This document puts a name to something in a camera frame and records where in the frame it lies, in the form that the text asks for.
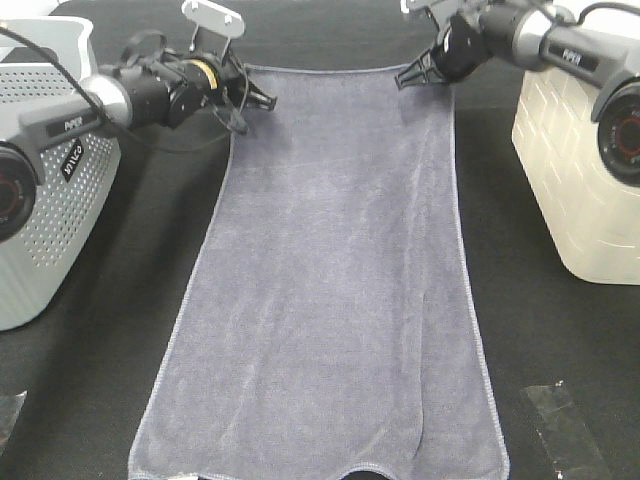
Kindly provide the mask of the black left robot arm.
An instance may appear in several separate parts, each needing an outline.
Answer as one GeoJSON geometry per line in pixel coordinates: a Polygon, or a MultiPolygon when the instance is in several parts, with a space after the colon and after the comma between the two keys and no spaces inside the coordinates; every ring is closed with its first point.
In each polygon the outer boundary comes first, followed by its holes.
{"type": "Polygon", "coordinates": [[[86,134],[175,129],[206,108],[226,129],[245,134],[243,109],[271,111],[276,102],[231,51],[179,54],[161,47],[148,55],[126,49],[118,63],[101,66],[72,93],[7,105],[1,110],[1,238],[10,239],[29,220],[46,181],[41,155],[52,147],[86,134]]]}

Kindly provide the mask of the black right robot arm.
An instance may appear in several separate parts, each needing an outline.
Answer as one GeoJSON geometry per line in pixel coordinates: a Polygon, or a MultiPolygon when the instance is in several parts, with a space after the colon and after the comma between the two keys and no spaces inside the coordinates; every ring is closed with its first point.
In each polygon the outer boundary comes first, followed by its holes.
{"type": "Polygon", "coordinates": [[[636,16],[638,6],[596,1],[573,14],[551,1],[403,1],[405,16],[425,16],[431,44],[395,77],[396,86],[458,83],[499,58],[526,71],[556,67],[598,89],[590,114],[604,167],[639,184],[639,39],[586,26],[589,14],[636,16]]]}

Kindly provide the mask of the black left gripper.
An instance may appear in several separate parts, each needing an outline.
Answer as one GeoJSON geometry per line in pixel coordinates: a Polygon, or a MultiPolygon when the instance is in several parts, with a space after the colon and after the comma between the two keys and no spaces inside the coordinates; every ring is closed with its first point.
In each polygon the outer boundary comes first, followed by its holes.
{"type": "MultiPolygon", "coordinates": [[[[242,116],[246,87],[246,71],[244,65],[232,50],[228,50],[223,57],[215,53],[203,53],[202,59],[214,70],[217,88],[213,90],[215,103],[223,102],[223,91],[228,99],[238,105],[213,105],[212,112],[216,119],[229,131],[246,135],[249,131],[247,121],[242,116]]],[[[247,107],[273,111],[277,103],[275,96],[270,96],[261,90],[254,82],[250,82],[247,90],[247,107]]]]}

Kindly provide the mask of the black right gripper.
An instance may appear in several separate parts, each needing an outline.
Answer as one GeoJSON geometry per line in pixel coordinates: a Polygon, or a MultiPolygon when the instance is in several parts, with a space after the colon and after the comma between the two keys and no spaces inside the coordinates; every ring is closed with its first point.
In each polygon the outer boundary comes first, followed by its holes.
{"type": "Polygon", "coordinates": [[[395,76],[398,89],[464,80],[493,57],[480,14],[434,18],[437,35],[431,47],[395,76]]]}

